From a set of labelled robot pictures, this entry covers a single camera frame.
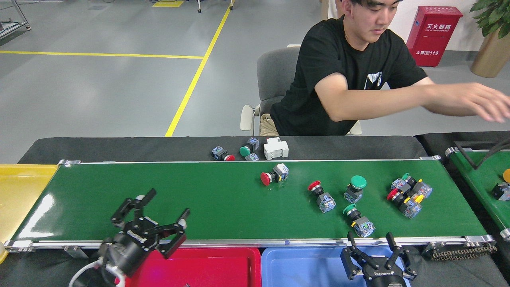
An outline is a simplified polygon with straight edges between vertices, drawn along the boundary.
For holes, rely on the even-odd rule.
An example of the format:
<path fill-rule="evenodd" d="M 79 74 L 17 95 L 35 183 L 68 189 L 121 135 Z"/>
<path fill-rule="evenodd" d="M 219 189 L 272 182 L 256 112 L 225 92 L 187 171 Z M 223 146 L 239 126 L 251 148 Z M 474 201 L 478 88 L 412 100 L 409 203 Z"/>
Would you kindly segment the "person's right hand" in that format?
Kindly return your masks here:
<path fill-rule="evenodd" d="M 509 96 L 480 83 L 448 84 L 454 116 L 479 116 L 488 122 L 509 119 Z"/>

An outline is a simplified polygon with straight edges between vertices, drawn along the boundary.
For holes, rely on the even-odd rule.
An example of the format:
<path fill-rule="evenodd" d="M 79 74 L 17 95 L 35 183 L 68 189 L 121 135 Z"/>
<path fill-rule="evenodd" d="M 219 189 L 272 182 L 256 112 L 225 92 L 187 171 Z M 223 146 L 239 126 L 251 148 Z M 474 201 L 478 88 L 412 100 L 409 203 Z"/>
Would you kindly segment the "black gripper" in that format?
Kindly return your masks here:
<path fill-rule="evenodd" d="M 186 240 L 186 220 L 190 215 L 190 208 L 184 209 L 175 223 L 160 226 L 158 234 L 145 234 L 159 225 L 149 217 L 140 219 L 143 217 L 143 208 L 156 194 L 156 190 L 151 189 L 146 195 L 137 196 L 135 199 L 126 198 L 111 216 L 112 224 L 123 228 L 122 232 L 115 234 L 113 242 L 104 243 L 100 247 L 100 257 L 103 261 L 110 266 L 118 267 L 127 277 L 135 274 L 149 253 L 158 245 L 159 237 L 174 236 L 167 244 L 159 243 L 158 250 L 164 259 L 170 258 Z M 133 221 L 125 223 L 125 217 L 132 209 L 134 209 Z"/>
<path fill-rule="evenodd" d="M 385 269 L 377 269 L 375 259 L 362 252 L 356 246 L 352 232 L 348 232 L 347 240 L 346 248 L 341 253 L 341 260 L 349 279 L 353 279 L 354 276 L 359 275 L 363 271 L 366 287 L 404 287 L 404 278 L 416 278 L 418 273 L 412 266 L 409 257 L 410 251 L 397 245 L 391 232 L 386 234 L 386 240 L 389 248 L 392 250 L 392 255 L 386 260 L 384 264 Z M 392 269 L 397 257 L 401 258 L 405 269 Z M 362 270 L 365 265 L 369 265 L 372 269 Z"/>

